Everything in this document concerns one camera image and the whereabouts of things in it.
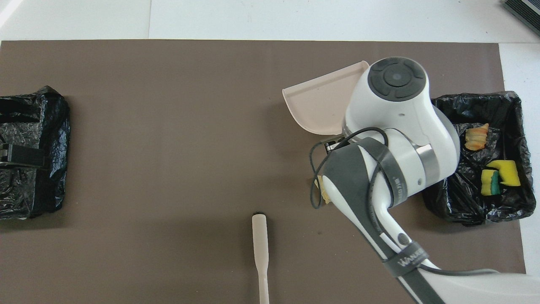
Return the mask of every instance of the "black cable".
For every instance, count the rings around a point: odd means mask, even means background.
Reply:
[[[318,175],[319,175],[319,171],[321,170],[322,166],[326,163],[326,161],[328,160],[328,157],[332,154],[332,152],[334,150],[337,150],[339,148],[342,148],[346,145],[349,144],[349,140],[351,140],[353,137],[355,137],[356,135],[360,134],[360,133],[364,133],[364,132],[367,132],[367,131],[375,131],[379,134],[381,134],[382,138],[383,138],[383,144],[385,146],[388,146],[388,135],[386,135],[386,133],[384,132],[384,130],[380,129],[380,128],[377,128],[377,127],[368,127],[368,128],[363,128],[363,129],[360,129],[356,132],[353,132],[351,133],[349,136],[347,136],[345,139],[343,139],[339,144],[337,144],[337,146],[332,149],[330,151],[330,153],[328,153],[326,155],[325,158],[323,158],[323,160],[321,161],[321,163],[319,164],[319,166],[317,167],[317,169],[315,169],[315,166],[313,165],[313,151],[315,151],[315,148],[317,148],[319,145],[321,145],[322,143],[321,142],[318,142],[316,143],[315,145],[313,145],[313,147],[311,148],[311,150],[309,151],[309,164],[311,165],[311,169],[313,170],[313,179],[312,179],[312,182],[311,182],[311,187],[310,187],[310,192],[309,192],[309,200],[311,201],[311,206],[314,208],[314,209],[319,209],[321,208],[321,204],[322,204],[322,189],[321,189],[321,185],[319,184],[319,179],[318,179]],[[377,164],[377,167],[375,167],[375,171],[373,173],[373,176],[372,176],[372,180],[370,181],[370,184],[375,181],[375,177],[377,176],[377,174],[379,173],[380,171],[380,166]],[[315,202],[313,201],[313,187],[317,185],[317,187],[319,187],[319,201],[317,204],[315,204]],[[370,188],[370,192],[369,192],[369,196],[368,196],[368,200],[371,201],[371,194],[373,192],[373,187]]]

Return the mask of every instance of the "brown table mat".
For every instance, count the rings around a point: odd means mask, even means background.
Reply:
[[[50,85],[72,109],[65,206],[0,222],[1,303],[256,303],[251,215],[268,216],[271,303],[406,303],[352,224],[308,199],[320,136],[281,89],[406,56],[431,96],[502,91],[497,44],[2,42],[0,95]],[[524,272],[518,222],[464,228],[394,208],[446,269]]]

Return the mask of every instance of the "black plastic bag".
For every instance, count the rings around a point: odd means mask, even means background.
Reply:
[[[0,219],[35,217],[62,207],[69,112],[64,97],[48,86],[33,94],[0,97]],[[40,165],[34,163],[36,157]]]
[[[461,142],[456,173],[422,192],[426,207],[435,215],[465,226],[502,222],[530,216],[536,200],[532,167],[523,132],[521,100],[515,92],[445,95],[432,104],[450,119]],[[479,151],[464,147],[465,130],[489,123],[487,145]],[[520,187],[501,185],[501,195],[480,194],[481,173],[493,160],[516,162]]]

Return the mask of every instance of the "brush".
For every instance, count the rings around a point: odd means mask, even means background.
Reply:
[[[253,226],[253,253],[255,266],[259,273],[259,302],[269,304],[268,298],[268,230],[266,228],[266,215],[256,212],[251,217]]]

